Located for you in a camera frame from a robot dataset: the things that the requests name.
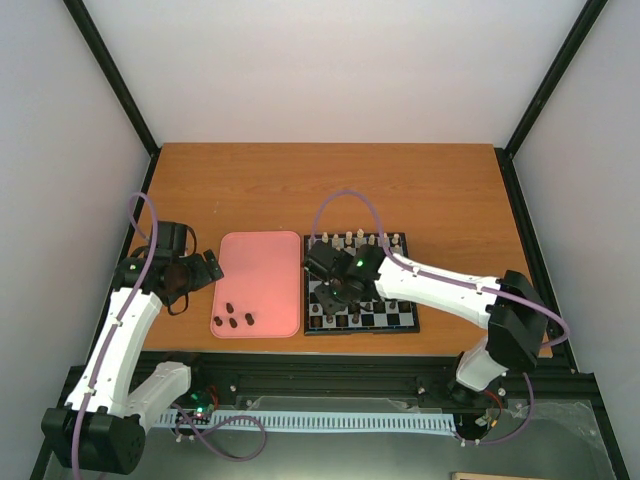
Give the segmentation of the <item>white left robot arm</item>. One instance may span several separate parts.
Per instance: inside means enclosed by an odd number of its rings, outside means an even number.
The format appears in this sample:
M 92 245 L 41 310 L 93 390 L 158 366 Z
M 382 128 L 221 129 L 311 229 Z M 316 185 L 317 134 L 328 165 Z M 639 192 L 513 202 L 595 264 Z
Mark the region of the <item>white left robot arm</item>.
M 178 256 L 164 250 L 147 260 L 140 247 L 115 270 L 108 315 L 94 351 L 62 406 L 41 428 L 58 461 L 84 470 L 126 475 L 139 464 L 146 435 L 180 397 L 201 400 L 210 383 L 194 353 L 168 354 L 138 387 L 131 382 L 146 336 L 162 309 L 222 279 L 207 250 Z

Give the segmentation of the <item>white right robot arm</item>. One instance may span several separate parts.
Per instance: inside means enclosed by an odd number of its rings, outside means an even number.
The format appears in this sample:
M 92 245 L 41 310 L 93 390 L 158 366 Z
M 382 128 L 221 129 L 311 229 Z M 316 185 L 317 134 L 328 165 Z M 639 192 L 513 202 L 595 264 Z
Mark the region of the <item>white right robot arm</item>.
M 316 243 L 304 269 L 320 284 L 315 295 L 328 314 L 357 302 L 396 300 L 440 310 L 486 331 L 462 353 L 453 381 L 480 392 L 513 371 L 531 373 L 538 364 L 547 327 L 544 306 L 522 274 L 502 278 L 466 275 L 414 262 L 378 246 L 355 254 Z

